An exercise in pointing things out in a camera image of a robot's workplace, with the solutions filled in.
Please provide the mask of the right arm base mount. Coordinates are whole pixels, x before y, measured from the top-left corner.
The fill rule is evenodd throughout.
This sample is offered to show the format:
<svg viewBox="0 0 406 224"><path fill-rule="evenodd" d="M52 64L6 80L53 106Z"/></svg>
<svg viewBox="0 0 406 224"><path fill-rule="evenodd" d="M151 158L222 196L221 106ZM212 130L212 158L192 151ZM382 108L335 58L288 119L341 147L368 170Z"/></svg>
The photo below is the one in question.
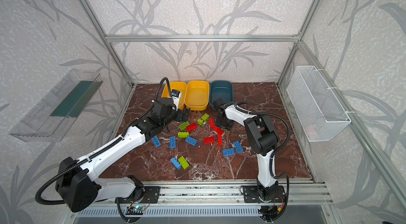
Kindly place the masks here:
<svg viewBox="0 0 406 224"><path fill-rule="evenodd" d="M262 186L242 186L245 203L285 203L284 187L274 184L264 188Z"/></svg>

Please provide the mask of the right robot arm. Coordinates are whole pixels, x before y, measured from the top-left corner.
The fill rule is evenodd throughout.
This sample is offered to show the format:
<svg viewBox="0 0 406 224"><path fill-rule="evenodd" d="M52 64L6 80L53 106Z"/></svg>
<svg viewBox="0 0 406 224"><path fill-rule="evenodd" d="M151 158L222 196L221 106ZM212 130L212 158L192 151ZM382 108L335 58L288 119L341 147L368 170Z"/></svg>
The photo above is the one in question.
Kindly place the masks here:
<svg viewBox="0 0 406 224"><path fill-rule="evenodd" d="M245 101L223 103L221 99L217 99L214 104L217 111L215 125L227 130L231 130L235 122L244 126L248 143L258 158L258 194L265 199L277 193L277 189L280 188L278 182L280 177L276 176L275 157L289 142L291 128L288 122L278 115L241 108L240 105L245 103ZM282 144L279 144L280 135L272 118L281 120L287 130Z"/></svg>

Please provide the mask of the red brick top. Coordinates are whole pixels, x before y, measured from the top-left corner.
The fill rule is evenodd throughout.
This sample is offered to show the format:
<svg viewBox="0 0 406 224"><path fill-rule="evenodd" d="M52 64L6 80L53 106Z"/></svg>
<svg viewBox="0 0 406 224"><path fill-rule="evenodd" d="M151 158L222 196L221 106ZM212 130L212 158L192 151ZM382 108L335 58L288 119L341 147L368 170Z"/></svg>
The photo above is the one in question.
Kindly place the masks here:
<svg viewBox="0 0 406 224"><path fill-rule="evenodd" d="M215 128L215 121L214 121L213 118L209 118L209 126L210 126L211 129Z"/></svg>

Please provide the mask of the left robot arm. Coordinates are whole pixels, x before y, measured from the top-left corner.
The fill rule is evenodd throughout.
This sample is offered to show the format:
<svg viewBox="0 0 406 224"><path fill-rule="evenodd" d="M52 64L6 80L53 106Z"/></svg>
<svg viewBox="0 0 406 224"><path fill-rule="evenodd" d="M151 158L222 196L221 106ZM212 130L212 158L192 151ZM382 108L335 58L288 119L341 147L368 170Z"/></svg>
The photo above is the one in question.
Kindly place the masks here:
<svg viewBox="0 0 406 224"><path fill-rule="evenodd" d="M58 174L40 187L35 201L41 205L66 204L72 212L79 212L95 201L128 198L142 186L140 181L134 177L100 179L100 175L128 152L160 134L172 121L187 121L189 113L188 108L178 108L174 97L155 100L146 113L104 146L78 159L63 160Z"/></svg>

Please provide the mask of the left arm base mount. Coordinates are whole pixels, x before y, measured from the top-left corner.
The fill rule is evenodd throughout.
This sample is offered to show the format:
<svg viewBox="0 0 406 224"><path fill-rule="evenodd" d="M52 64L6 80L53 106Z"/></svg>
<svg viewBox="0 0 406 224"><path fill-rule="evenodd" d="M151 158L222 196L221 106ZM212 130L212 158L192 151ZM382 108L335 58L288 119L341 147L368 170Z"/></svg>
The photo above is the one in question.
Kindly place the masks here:
<svg viewBox="0 0 406 224"><path fill-rule="evenodd" d="M157 204L160 195L159 186L146 186L142 189L137 187L135 191L127 198L116 198L115 203L119 204Z"/></svg>

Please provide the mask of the green brick bottom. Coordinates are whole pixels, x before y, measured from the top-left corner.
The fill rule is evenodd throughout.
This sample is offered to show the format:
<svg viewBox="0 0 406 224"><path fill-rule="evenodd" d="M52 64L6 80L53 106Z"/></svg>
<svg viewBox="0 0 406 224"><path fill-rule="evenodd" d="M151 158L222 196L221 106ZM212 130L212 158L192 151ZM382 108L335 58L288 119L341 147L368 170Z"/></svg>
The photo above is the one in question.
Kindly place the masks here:
<svg viewBox="0 0 406 224"><path fill-rule="evenodd" d="M187 160L186 160L183 156L181 156L181 157L178 159L178 162L181 164L181 167L182 167L184 170L186 170L186 169L189 168L189 163L187 162Z"/></svg>

